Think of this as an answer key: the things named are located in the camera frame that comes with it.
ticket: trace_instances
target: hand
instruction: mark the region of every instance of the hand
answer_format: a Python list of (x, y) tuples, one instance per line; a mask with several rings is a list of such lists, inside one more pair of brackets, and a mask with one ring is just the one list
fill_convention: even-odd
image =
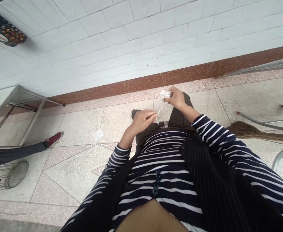
[(128, 129), (136, 136), (143, 132), (151, 123), (155, 123), (157, 112), (152, 110), (138, 111)]
[(183, 92), (176, 87), (171, 87), (168, 89), (168, 91), (172, 91), (170, 98), (164, 98), (164, 101), (171, 104), (173, 107), (175, 107), (178, 110), (182, 110), (187, 104), (184, 101), (184, 95)]

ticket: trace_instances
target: broom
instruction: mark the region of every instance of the broom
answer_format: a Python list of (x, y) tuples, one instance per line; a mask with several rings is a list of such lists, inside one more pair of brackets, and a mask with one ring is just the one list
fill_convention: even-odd
[(283, 134), (265, 133), (242, 121), (232, 123), (228, 128), (239, 139), (263, 139), (283, 142)]

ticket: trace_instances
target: metal stool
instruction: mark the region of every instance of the metal stool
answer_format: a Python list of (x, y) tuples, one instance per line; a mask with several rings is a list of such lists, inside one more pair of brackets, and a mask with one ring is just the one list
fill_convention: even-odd
[(19, 185), (29, 170), (29, 163), (7, 163), (0, 165), (0, 190), (12, 189)]
[[(268, 122), (260, 122), (260, 121), (257, 121), (255, 120), (254, 118), (250, 117), (250, 116), (247, 116), (241, 112), (237, 112), (237, 114), (239, 114), (240, 116), (256, 123), (256, 124), (259, 124), (261, 126), (265, 126), (265, 127), (269, 127), (269, 128), (273, 128), (273, 129), (276, 129), (276, 130), (281, 130), (283, 131), (283, 127), (279, 127), (279, 126), (274, 126), (274, 125), (270, 125), (272, 123), (277, 123), (277, 122), (283, 122), (283, 120), (277, 120), (277, 121), (268, 121)], [(278, 155), (275, 157), (274, 159), (274, 162), (271, 166), (271, 169), (273, 169), (274, 171), (277, 170), (277, 167), (278, 167), (278, 164), (279, 164), (279, 161), (283, 158), (283, 150), (281, 152), (278, 153)]]

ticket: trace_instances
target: metal frame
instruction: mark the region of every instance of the metal frame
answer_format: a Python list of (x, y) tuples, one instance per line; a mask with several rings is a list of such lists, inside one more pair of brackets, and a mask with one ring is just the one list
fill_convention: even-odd
[(266, 64), (261, 64), (261, 65), (247, 68), (247, 69), (238, 70), (235, 72), (226, 73), (223, 76), (219, 76), (219, 77), (234, 76), (234, 75), (245, 74), (245, 73), (256, 73), (256, 72), (263, 72), (263, 71), (270, 71), (270, 70), (279, 70), (279, 69), (283, 69), (283, 59), (274, 61), (274, 62), (270, 62), (270, 63), (266, 63)]
[[(23, 92), (25, 94), (28, 94), (28, 95), (31, 95), (31, 96), (34, 96), (34, 97), (37, 97), (39, 99), (42, 99), (42, 102), (41, 104), (39, 105), (39, 107), (37, 109), (33, 108), (33, 107), (30, 107), (30, 106), (26, 106), (26, 104), (29, 104), (29, 103), (32, 103), (32, 102), (36, 102), (37, 100), (32, 100), (32, 101), (25, 101), (25, 102), (22, 102), (22, 103), (18, 103), (18, 104), (12, 104), (10, 103), (10, 101), (12, 100), (13, 96), (17, 93), (17, 92)], [(45, 102), (52, 102), (54, 104), (57, 104), (57, 105), (60, 105), (60, 106), (63, 106), (65, 107), (65, 104), (61, 104), (59, 102), (56, 102), (56, 101), (53, 101), (53, 100), (50, 100), (46, 97), (43, 97), (39, 94), (36, 94), (32, 91), (29, 91), (29, 90), (25, 90), (21, 85), (16, 85), (15, 88), (11, 91), (11, 93), (8, 95), (8, 97), (3, 101), (3, 103), (1, 104), (0, 106), (0, 111), (6, 107), (6, 106), (11, 106), (11, 109), (8, 111), (8, 113), (5, 115), (5, 117), (1, 120), (0, 122), (0, 128), (3, 126), (3, 124), (5, 123), (6, 119), (8, 118), (8, 116), (12, 113), (12, 111), (14, 110), (15, 107), (18, 107), (18, 108), (23, 108), (23, 109), (27, 109), (27, 110), (31, 110), (31, 111), (34, 111), (36, 112), (35, 116), (33, 117), (32, 121), (30, 122), (25, 134), (23, 135), (20, 143), (19, 143), (19, 146), (16, 146), (16, 147), (0, 147), (0, 149), (10, 149), (10, 148), (17, 148), (17, 147), (20, 147), (20, 146), (23, 146), (28, 134), (30, 133), (36, 119), (37, 119), (37, 116), (39, 115), (39, 113), (41, 112), (41, 110), (43, 109), (43, 106), (45, 104)]]
[[(265, 127), (269, 127), (269, 128), (273, 128), (273, 129), (277, 129), (277, 130), (281, 130), (283, 131), (283, 127), (278, 127), (278, 126), (273, 126), (273, 125), (270, 125), (271, 123), (277, 123), (277, 122), (283, 122), (283, 120), (277, 120), (277, 121), (268, 121), (268, 122), (259, 122), (257, 120), (255, 120), (254, 118), (250, 117), (250, 116), (247, 116), (241, 112), (237, 112), (238, 115), (256, 123), (256, 124), (259, 124), (261, 126), (265, 126)], [(275, 157), (274, 159), (274, 162), (272, 164), (272, 167), (271, 169), (273, 169), (274, 171), (277, 170), (277, 167), (278, 167), (278, 164), (280, 162), (280, 160), (283, 158), (283, 150), (281, 152), (278, 153), (278, 155)]]

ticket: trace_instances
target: terrazzo floor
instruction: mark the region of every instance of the terrazzo floor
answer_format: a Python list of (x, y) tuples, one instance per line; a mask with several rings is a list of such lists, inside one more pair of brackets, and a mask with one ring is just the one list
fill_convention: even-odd
[[(259, 121), (283, 119), (283, 70), (210, 78), (175, 85), (189, 94), (193, 106), (224, 127), (245, 121), (241, 111)], [(160, 91), (169, 86), (44, 109), (25, 145), (41, 142), (58, 131), (55, 147), (27, 157), (29, 172), (16, 188), (0, 191), (0, 218), (63, 225), (89, 193), (122, 133), (132, 109), (158, 111)], [(172, 106), (164, 104), (158, 121), (166, 121)], [(32, 112), (10, 116), (0, 130), (0, 146), (17, 145)], [(262, 131), (269, 128), (257, 126)], [(96, 134), (102, 130), (103, 136)], [(257, 139), (244, 142), (271, 166), (283, 143)], [(283, 160), (278, 174), (283, 178)]]

